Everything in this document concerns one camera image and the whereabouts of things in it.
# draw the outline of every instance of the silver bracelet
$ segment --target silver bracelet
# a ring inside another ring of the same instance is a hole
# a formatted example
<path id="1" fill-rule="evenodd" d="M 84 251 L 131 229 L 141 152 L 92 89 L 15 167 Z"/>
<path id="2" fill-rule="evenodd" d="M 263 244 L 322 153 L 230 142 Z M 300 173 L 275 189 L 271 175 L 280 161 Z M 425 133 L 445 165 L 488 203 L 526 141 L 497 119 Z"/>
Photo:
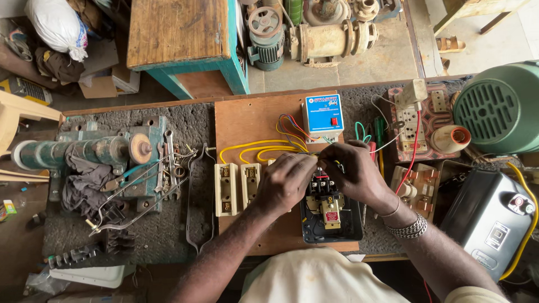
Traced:
<path id="1" fill-rule="evenodd" d="M 399 238 L 406 238 L 406 239 L 417 238 L 421 236 L 422 234 L 424 234 L 425 231 L 427 230 L 427 220 L 422 215 L 417 213 L 417 221 L 415 221 L 410 226 L 396 229 L 396 228 L 391 228 L 386 225 L 386 228 L 388 229 L 389 233 Z"/>

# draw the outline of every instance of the sandal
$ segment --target sandal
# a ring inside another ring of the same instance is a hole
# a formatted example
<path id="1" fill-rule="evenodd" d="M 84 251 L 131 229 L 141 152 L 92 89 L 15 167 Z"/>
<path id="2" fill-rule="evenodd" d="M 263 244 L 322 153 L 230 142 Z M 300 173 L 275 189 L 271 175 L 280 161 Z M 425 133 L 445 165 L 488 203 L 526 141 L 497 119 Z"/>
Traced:
<path id="1" fill-rule="evenodd" d="M 457 40 L 456 36 L 447 38 L 437 38 L 436 45 L 439 53 L 458 53 L 466 49 L 464 41 Z"/>

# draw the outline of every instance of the pliers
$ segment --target pliers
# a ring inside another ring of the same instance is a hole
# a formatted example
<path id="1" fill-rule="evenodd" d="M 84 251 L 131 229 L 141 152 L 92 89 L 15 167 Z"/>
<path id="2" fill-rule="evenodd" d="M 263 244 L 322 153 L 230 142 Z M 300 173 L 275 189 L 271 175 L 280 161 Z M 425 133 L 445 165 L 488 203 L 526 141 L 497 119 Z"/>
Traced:
<path id="1" fill-rule="evenodd" d="M 155 159 L 155 160 L 150 160 L 148 161 L 148 163 L 145 163 L 145 164 L 141 164 L 141 165 L 137 165 L 131 169 L 129 169 L 128 171 L 126 171 L 125 173 L 123 173 L 121 176 L 119 176 L 118 178 L 116 179 L 113 179 L 113 180 L 110 180 L 108 181 L 107 183 L 105 183 L 105 186 L 103 186 L 101 188 L 101 191 L 112 191 L 112 190 L 115 190 L 115 189 L 118 189 L 118 188 L 122 188 L 124 185 L 127 184 L 127 182 L 125 181 L 125 179 L 131 175 L 132 173 L 136 172 L 137 170 L 141 169 L 141 168 L 144 168 L 148 165 L 151 165 L 151 164 L 155 164 L 159 162 L 159 159 Z M 135 185 L 135 184 L 139 184 L 143 181 L 146 181 L 147 179 L 151 178 L 151 177 L 155 177 L 157 176 L 157 174 L 159 174 L 159 172 L 153 174 L 153 175 L 150 175 L 150 176 L 147 176 L 145 178 L 140 178 L 138 180 L 136 180 L 135 182 L 131 183 L 131 185 Z"/>

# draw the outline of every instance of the white shirt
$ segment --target white shirt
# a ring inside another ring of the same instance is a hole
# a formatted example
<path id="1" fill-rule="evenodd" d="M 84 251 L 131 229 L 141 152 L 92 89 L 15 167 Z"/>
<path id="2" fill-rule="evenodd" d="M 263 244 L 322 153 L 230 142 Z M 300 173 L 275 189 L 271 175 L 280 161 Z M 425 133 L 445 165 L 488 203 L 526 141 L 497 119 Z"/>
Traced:
<path id="1" fill-rule="evenodd" d="M 289 251 L 260 264 L 244 282 L 240 303 L 409 302 L 382 283 L 370 266 L 329 247 Z M 479 287 L 452 291 L 445 303 L 509 303 Z"/>

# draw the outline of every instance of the black starter enclosure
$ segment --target black starter enclosure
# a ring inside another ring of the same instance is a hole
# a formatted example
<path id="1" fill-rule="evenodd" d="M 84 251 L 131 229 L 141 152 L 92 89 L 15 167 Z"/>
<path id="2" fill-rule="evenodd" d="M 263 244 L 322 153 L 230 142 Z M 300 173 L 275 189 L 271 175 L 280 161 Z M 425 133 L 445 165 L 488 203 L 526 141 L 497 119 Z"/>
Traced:
<path id="1" fill-rule="evenodd" d="M 440 229 L 497 282 L 526 234 L 534 210 L 520 184 L 499 171 L 474 169 Z"/>
<path id="2" fill-rule="evenodd" d="M 339 164 L 338 167 L 344 171 L 342 164 Z M 318 208 L 313 206 L 313 208 L 309 208 L 307 199 L 313 201 L 314 204 L 316 204 L 315 200 L 317 202 L 329 201 L 330 204 L 334 201 L 334 205 L 331 205 L 332 208 L 324 212 L 322 206 L 324 202 L 319 204 Z M 341 205 L 342 210 L 339 210 L 337 214 L 339 205 Z M 363 239 L 360 205 L 362 206 L 358 201 L 344 196 L 323 170 L 317 170 L 307 186 L 305 197 L 300 201 L 303 241 L 313 244 L 352 242 Z M 320 214 L 313 214 L 311 211 L 319 211 Z M 329 222 L 327 227 L 331 226 L 331 228 L 326 229 L 324 216 Z M 331 223 L 333 221 L 330 221 L 337 218 L 340 220 L 340 228 L 334 228 L 337 226 L 336 223 L 333 226 L 334 223 Z"/>

